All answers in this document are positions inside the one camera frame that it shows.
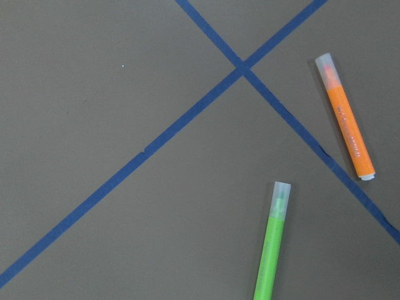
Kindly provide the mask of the orange highlighter pen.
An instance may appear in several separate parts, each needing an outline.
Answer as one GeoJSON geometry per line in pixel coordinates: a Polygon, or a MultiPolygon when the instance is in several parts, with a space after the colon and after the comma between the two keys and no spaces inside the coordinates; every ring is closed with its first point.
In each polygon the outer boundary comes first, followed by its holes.
{"type": "Polygon", "coordinates": [[[315,59],[347,151],[359,179],[370,181],[376,171],[330,53],[315,59]]]}

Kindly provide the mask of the green highlighter pen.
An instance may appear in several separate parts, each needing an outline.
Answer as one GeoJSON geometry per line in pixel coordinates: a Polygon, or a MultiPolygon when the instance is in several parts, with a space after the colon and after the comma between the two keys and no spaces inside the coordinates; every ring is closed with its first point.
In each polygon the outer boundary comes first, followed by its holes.
{"type": "Polygon", "coordinates": [[[274,183],[253,299],[272,299],[291,185],[274,183]]]}

